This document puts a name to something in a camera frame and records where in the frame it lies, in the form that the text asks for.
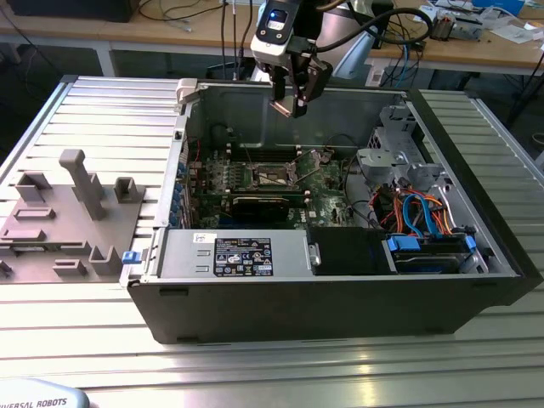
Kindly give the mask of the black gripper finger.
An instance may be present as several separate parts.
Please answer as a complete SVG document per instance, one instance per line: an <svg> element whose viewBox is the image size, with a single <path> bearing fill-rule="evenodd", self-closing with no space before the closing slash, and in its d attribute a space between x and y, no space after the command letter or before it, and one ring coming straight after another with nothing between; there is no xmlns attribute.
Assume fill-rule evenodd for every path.
<svg viewBox="0 0 544 408"><path fill-rule="evenodd" d="M271 100L279 101L285 97L285 76L286 70L282 66L259 63L258 68L269 75L269 82L272 87Z"/></svg>
<svg viewBox="0 0 544 408"><path fill-rule="evenodd" d="M290 78L293 87L291 117L298 118L307 112L308 103L319 98L332 74L332 65L316 55L292 56Z"/></svg>

